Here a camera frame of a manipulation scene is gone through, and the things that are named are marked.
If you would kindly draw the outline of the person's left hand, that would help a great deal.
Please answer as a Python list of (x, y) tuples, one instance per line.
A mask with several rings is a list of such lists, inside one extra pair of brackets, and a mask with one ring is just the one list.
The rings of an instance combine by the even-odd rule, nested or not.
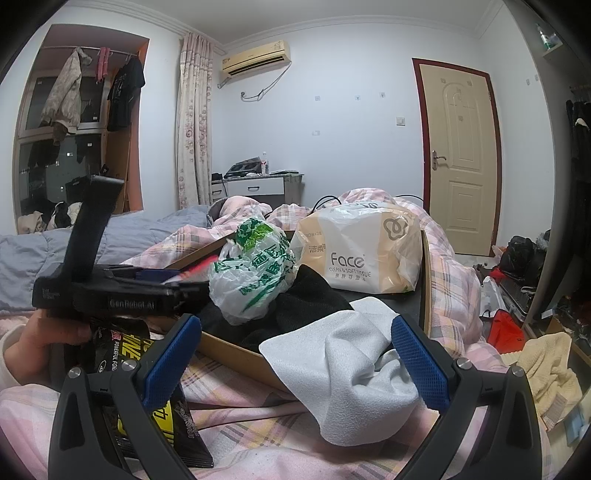
[(92, 336), (88, 325), (49, 317), (37, 310), (1, 340), (1, 388), (46, 384), (52, 345), (80, 345)]

